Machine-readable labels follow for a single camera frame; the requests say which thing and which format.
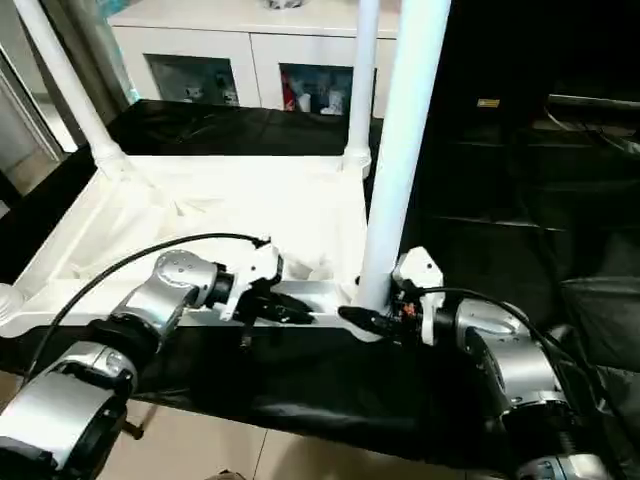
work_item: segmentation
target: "black tablecloth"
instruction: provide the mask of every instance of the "black tablecloth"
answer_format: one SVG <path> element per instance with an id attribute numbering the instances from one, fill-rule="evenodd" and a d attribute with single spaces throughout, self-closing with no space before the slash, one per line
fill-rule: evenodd
<path id="1" fill-rule="evenodd" d="M 143 101 L 110 129 L 130 154 L 335 155 L 342 153 L 347 123 L 337 117 Z M 374 122 L 374 157 L 380 131 Z M 605 292 L 616 292 L 613 303 L 611 295 L 602 294 L 604 287 L 593 283 L 603 276 L 634 276 L 640 269 L 638 216 L 625 208 L 640 199 L 640 163 L 571 133 L 529 132 L 505 146 L 491 130 L 465 132 L 452 141 L 440 140 L 428 127 L 427 138 L 403 249 L 424 245 L 447 285 L 510 301 L 541 328 L 572 323 L 562 299 L 566 292 L 574 294 L 587 311 L 578 315 L 578 327 L 624 407 L 629 388 L 640 385 L 629 364 L 633 347 L 612 359 L 610 348 L 598 346 L 603 323 L 589 322 L 588 311 L 607 312 L 605 346 L 611 347 L 620 322 L 610 320 L 618 318 L 620 305 L 631 317 L 640 308 L 628 283 L 605 286 Z M 0 220 L 3 242 L 18 245 L 2 262 L 0 281 L 15 280 L 94 168 L 87 148 L 80 149 Z M 368 179 L 368 195 L 371 185 Z M 634 324 L 623 324 L 628 335 Z M 24 372 L 43 331 L 0 339 L 0 368 Z M 61 328 L 49 358 L 81 333 Z M 239 335 L 235 328 L 179 328 L 145 372 L 136 397 L 406 458 L 464 468 L 502 466 L 501 439 L 483 428 L 471 388 L 473 370 L 455 352 L 364 344 L 341 330 L 257 329 L 247 353 L 238 348 Z M 633 434 L 638 435 L 638 414 L 628 405 L 623 411 L 637 422 Z M 614 431 L 615 422 L 605 420 L 613 441 L 621 442 L 616 453 L 624 460 L 628 445 Z"/>

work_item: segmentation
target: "metal rod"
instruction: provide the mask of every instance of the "metal rod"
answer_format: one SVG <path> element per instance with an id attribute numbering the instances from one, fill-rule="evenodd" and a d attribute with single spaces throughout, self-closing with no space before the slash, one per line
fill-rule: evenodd
<path id="1" fill-rule="evenodd" d="M 347 157 L 369 159 L 371 156 L 369 127 L 371 125 L 379 13 L 380 0 L 360 0 L 349 117 L 349 141 L 345 149 Z"/>
<path id="2" fill-rule="evenodd" d="M 14 3 L 89 142 L 96 164 L 124 159 L 125 154 L 107 132 L 38 0 L 14 0 Z"/>
<path id="3" fill-rule="evenodd" d="M 451 0 L 404 0 L 355 303 L 386 307 Z"/>

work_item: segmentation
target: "robotic arm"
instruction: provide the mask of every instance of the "robotic arm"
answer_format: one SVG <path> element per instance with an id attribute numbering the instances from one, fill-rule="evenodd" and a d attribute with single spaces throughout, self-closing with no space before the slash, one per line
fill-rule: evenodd
<path id="1" fill-rule="evenodd" d="M 0 416 L 0 479 L 96 478 L 125 426 L 126 402 L 138 376 L 185 308 L 219 304 L 223 319 L 243 312 L 294 318 L 296 308 L 259 288 L 280 280 L 277 251 L 267 245 L 254 255 L 235 275 L 183 250 L 161 255 L 146 282 L 106 320 L 91 322 L 87 339 L 69 348 L 7 406 Z M 339 314 L 382 337 L 427 345 L 449 342 L 469 355 L 490 392 L 490 417 L 513 447 L 518 480 L 610 478 L 551 359 L 516 318 L 524 315 L 477 299 L 445 306 L 444 292 L 425 290 L 441 287 L 443 277 L 424 249 L 403 256 L 393 278 L 398 289 L 391 315 L 358 307 L 341 307 Z M 296 323 L 310 321 L 308 313 L 295 317 Z"/>
<path id="2" fill-rule="evenodd" d="M 424 293 L 443 284 L 442 273 L 424 248 L 403 255 L 393 279 L 398 289 L 391 315 L 357 307 L 343 307 L 340 315 L 381 336 L 427 345 L 449 343 L 469 355 L 489 392 L 488 416 L 512 447 L 518 465 L 515 478 L 610 478 L 594 454 L 585 422 L 565 397 L 551 359 L 522 321 L 486 301 L 466 298 L 445 306 L 444 292 Z"/>
<path id="3" fill-rule="evenodd" d="M 256 250 L 254 264 L 237 275 L 187 251 L 161 255 L 146 282 L 106 320 L 91 322 L 86 340 L 71 346 L 6 407 L 0 416 L 0 478 L 96 478 L 124 428 L 139 375 L 183 310 L 235 306 L 256 282 L 277 282 L 281 261 L 272 248 Z"/>

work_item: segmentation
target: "wall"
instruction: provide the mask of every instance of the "wall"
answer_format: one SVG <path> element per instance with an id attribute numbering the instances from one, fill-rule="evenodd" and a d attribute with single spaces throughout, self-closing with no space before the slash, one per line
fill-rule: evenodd
<path id="1" fill-rule="evenodd" d="M 36 142 L 22 119 L 0 90 L 0 171 L 7 172 L 36 149 Z"/>
<path id="2" fill-rule="evenodd" d="M 33 95 L 47 95 L 13 0 L 0 0 L 0 46 Z"/>

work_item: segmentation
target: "white cabinet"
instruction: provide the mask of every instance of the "white cabinet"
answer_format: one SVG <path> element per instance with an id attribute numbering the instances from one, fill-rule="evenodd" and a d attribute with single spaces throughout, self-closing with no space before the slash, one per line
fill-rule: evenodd
<path id="1" fill-rule="evenodd" d="M 401 0 L 381 0 L 372 113 L 383 117 Z M 346 113 L 357 0 L 141 0 L 109 19 L 142 98 Z"/>
<path id="2" fill-rule="evenodd" d="M 382 117 L 395 41 L 378 43 L 372 111 L 374 116 Z M 355 38 L 251 34 L 251 45 L 264 108 L 346 112 L 351 96 Z M 306 97 L 304 106 L 301 97 Z"/>
<path id="3" fill-rule="evenodd" d="M 142 98 L 259 107 L 248 33 L 114 27 Z"/>

